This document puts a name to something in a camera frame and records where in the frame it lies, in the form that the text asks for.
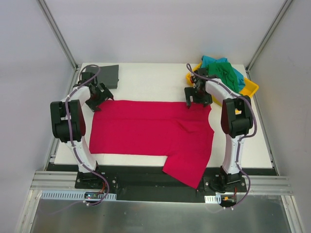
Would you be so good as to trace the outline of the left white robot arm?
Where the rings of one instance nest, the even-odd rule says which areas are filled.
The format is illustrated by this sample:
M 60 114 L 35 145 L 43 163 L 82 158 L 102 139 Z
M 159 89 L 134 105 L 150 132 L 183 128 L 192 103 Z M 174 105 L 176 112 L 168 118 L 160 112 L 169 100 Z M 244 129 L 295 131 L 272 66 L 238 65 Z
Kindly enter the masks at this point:
M 114 97 L 104 83 L 87 84 L 75 86 L 63 100 L 50 104 L 54 137 L 64 143 L 73 154 L 78 165 L 78 184 L 93 189 L 102 184 L 108 185 L 108 182 L 86 143 L 86 123 L 82 107 L 87 105 L 93 112 L 101 111 L 99 105 L 109 99 L 113 100 Z

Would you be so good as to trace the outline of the magenta t shirt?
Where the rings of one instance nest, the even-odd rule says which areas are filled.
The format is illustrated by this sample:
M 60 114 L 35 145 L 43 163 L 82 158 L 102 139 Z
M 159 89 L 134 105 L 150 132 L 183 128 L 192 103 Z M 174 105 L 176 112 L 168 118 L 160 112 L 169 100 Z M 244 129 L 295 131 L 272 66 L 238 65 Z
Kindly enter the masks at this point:
M 211 157 L 210 106 L 109 100 L 93 117 L 93 154 L 166 156 L 163 172 L 197 188 Z

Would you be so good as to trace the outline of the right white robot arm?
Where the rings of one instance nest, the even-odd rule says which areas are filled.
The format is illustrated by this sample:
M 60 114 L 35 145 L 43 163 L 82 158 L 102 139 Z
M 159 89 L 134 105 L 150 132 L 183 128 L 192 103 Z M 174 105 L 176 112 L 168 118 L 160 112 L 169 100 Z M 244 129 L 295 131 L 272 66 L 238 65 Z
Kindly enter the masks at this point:
M 209 182 L 211 190 L 225 193 L 242 181 L 240 156 L 244 140 L 253 128 L 253 112 L 248 96 L 232 92 L 219 78 L 212 79 L 190 77 L 192 87 L 186 87 L 186 105 L 192 103 L 212 104 L 212 97 L 222 102 L 221 128 L 225 134 L 225 157 L 220 167 L 220 174 Z

